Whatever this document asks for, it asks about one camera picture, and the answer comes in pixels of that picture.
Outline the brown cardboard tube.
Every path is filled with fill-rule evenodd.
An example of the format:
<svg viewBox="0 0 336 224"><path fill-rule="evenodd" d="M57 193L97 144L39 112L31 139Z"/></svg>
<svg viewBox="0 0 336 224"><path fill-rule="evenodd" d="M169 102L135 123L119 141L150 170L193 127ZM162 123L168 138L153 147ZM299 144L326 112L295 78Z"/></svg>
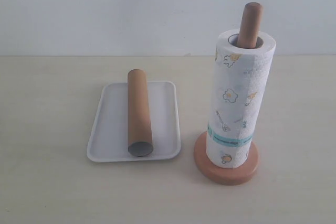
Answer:
<svg viewBox="0 0 336 224"><path fill-rule="evenodd" d="M128 151L135 157L153 152L147 79L140 69L128 73Z"/></svg>

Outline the printed white paper towel roll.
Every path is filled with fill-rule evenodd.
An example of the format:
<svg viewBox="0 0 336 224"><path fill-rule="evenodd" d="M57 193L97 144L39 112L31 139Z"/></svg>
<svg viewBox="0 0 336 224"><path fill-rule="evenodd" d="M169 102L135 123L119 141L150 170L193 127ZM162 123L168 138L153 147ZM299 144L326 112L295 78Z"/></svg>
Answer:
<svg viewBox="0 0 336 224"><path fill-rule="evenodd" d="M221 168L238 168L248 158L276 42L259 32L257 46L236 46L238 30L219 35L214 63L206 154Z"/></svg>

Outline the wooden paper towel holder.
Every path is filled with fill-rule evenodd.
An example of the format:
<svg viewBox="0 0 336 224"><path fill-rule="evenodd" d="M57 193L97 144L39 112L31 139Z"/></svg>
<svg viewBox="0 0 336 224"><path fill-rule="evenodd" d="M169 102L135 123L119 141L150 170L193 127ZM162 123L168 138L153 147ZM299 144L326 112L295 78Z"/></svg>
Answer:
<svg viewBox="0 0 336 224"><path fill-rule="evenodd" d="M263 7L260 3L250 2L245 5L242 21L238 30L236 46L244 49L254 49L257 46ZM196 140L194 146L194 161L200 172L210 180L223 185L239 185L249 181L255 174L259 153L253 139L247 160L238 168L221 168L214 165L206 154L207 130Z"/></svg>

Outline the white rectangular tray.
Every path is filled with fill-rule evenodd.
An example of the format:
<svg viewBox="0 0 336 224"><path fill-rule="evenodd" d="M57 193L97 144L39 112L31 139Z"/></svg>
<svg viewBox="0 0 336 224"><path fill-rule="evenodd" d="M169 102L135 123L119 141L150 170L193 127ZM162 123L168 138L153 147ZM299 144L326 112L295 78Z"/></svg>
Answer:
<svg viewBox="0 0 336 224"><path fill-rule="evenodd" d="M172 159L181 150L176 86L170 81L149 81L153 152L135 157L128 151L127 83L106 85L100 97L87 157L96 163L157 161Z"/></svg>

